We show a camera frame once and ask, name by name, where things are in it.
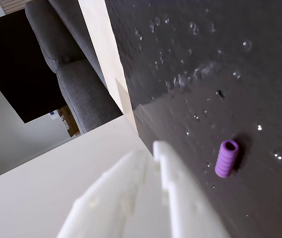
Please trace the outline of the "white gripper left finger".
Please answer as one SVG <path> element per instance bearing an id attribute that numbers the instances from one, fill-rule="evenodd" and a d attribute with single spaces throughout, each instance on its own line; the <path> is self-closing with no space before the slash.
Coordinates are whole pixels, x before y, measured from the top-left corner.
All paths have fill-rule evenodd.
<path id="1" fill-rule="evenodd" d="M 128 153 L 70 210 L 59 238 L 169 238 L 169 212 L 148 151 Z"/>

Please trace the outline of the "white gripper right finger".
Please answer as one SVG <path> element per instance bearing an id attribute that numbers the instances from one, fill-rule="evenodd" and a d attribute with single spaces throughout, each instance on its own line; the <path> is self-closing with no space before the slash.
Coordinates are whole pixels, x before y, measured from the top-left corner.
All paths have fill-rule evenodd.
<path id="1" fill-rule="evenodd" d="M 168 199 L 174 238 L 229 238 L 195 176 L 165 141 L 153 143 L 153 157 L 160 167 L 162 192 Z"/>

